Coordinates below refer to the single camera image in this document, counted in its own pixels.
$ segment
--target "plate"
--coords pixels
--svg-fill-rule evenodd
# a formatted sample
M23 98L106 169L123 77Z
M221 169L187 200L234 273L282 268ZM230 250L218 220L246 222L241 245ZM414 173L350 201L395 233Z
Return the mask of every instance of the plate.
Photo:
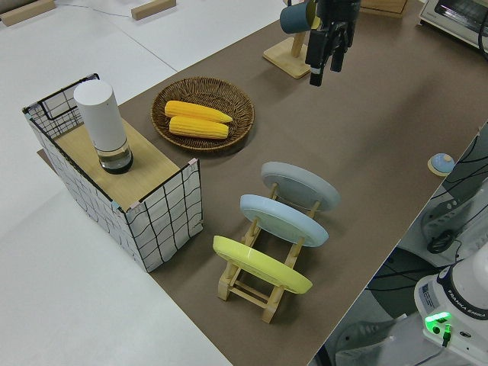
M257 218L259 227L288 242L296 244L305 238L303 246L321 246L329 238L326 230L306 214L271 198L244 194L240 207L249 221Z
M319 201L318 211L331 210L339 204L341 196L327 181L306 169L285 162L266 162L261 168L261 178L271 189L278 184L276 195L308 210Z
M186 101L228 114L233 118L227 124L229 136L225 140L214 140L178 136L169 132L170 118L165 115L167 101ZM235 85L220 79L201 76L173 82L156 96L152 105L151 121L156 131L169 142L193 151L229 149L244 140L254 123L254 105L249 97Z
M240 242L214 236L213 250L244 271L294 294L305 294L312 287L312 282L294 269Z

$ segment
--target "mug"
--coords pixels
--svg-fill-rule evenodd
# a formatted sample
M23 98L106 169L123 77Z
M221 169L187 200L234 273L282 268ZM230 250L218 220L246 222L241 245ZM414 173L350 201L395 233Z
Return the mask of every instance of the mug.
M314 1L287 6L280 14L281 29L287 34L309 31L315 25L315 14L316 3Z

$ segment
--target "wicker basket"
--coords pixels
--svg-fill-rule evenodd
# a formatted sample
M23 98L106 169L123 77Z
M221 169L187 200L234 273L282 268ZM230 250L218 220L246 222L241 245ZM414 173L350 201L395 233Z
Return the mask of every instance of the wicker basket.
M212 107L233 118L229 136L225 140L177 136L169 132L169 118L165 116L167 101L186 101ZM164 88L154 99L151 121L165 139L193 151L215 152L228 149L242 141L254 123L254 106L248 96L223 80L194 77L182 79Z

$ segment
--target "corn cob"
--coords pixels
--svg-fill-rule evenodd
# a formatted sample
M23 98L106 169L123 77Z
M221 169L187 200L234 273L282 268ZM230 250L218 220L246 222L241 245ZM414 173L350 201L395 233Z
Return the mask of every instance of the corn cob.
M174 116L169 121L169 132L180 136L223 140L229 135L229 127L211 120Z
M226 124L232 121L232 117L217 109L203 105L187 103L185 101L167 101L165 106L166 117L187 116L201 120L211 120Z

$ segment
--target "robotic arm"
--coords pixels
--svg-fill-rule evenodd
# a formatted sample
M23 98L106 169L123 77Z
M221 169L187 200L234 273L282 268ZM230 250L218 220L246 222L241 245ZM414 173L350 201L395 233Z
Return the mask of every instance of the robotic arm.
M421 279L414 293L424 335L475 365L488 365L488 244L477 253Z
M316 2L317 29L310 31L305 63L310 65L310 84L321 86L327 60L330 69L340 72L344 54L352 45L360 0L310 0Z

